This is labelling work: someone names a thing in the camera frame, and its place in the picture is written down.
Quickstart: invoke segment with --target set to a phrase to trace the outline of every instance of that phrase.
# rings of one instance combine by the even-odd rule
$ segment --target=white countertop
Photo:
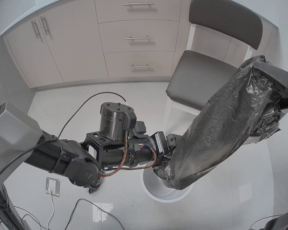
[[[23,18],[25,18],[26,16],[34,13],[35,11],[53,3],[53,2],[57,2],[59,0],[35,0],[36,5],[33,6],[31,9],[29,9],[28,11],[26,11],[25,13],[23,13],[20,17],[18,17],[17,19],[15,19],[12,23],[1,26],[2,28],[5,28],[0,35],[2,35],[5,31],[7,31],[9,28],[11,28],[13,25],[15,25],[17,22],[19,22],[20,20],[22,20]],[[240,3],[241,5],[249,8],[250,10],[254,11],[256,14],[258,14],[259,16],[265,18],[267,21],[271,22],[273,25],[275,25],[276,27],[278,27],[274,22],[272,22],[267,16],[265,16],[263,13],[261,13],[260,11],[258,11],[257,9],[255,9],[254,7],[250,6],[249,4],[247,4],[246,2],[244,2],[243,0],[233,0],[235,2]]]

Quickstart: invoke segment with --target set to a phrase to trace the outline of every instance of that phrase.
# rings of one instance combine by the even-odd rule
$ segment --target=beige cabinet
[[[98,23],[124,20],[179,21],[181,0],[95,0]]]
[[[110,78],[171,76],[174,52],[137,51],[106,53]]]
[[[9,48],[32,87],[63,82],[42,33],[37,12],[5,34]]]
[[[64,82],[108,77],[94,0],[61,0],[38,16]]]
[[[103,52],[175,51],[178,25],[163,20],[100,23]]]

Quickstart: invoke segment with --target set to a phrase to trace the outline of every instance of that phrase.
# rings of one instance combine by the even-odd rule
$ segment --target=gray cushion
[[[262,39],[260,17],[232,0],[192,0],[189,21],[232,36],[254,49]]]
[[[166,93],[173,101],[201,110],[237,68],[194,51],[184,51]]]

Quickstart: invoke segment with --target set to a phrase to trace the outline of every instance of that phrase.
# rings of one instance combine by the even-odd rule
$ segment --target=outlet cover plate
[[[52,186],[53,192],[52,195],[54,196],[60,196],[60,180],[46,177],[46,193],[49,194],[48,188]]]

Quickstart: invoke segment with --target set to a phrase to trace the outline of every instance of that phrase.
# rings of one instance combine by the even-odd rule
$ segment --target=drawer
[[[179,21],[181,0],[95,0],[98,23],[123,20]]]
[[[171,76],[174,52],[171,51],[136,51],[104,54],[108,76],[143,77]],[[128,68],[129,66],[151,67]]]
[[[179,22],[131,20],[99,24],[104,53],[175,51]]]

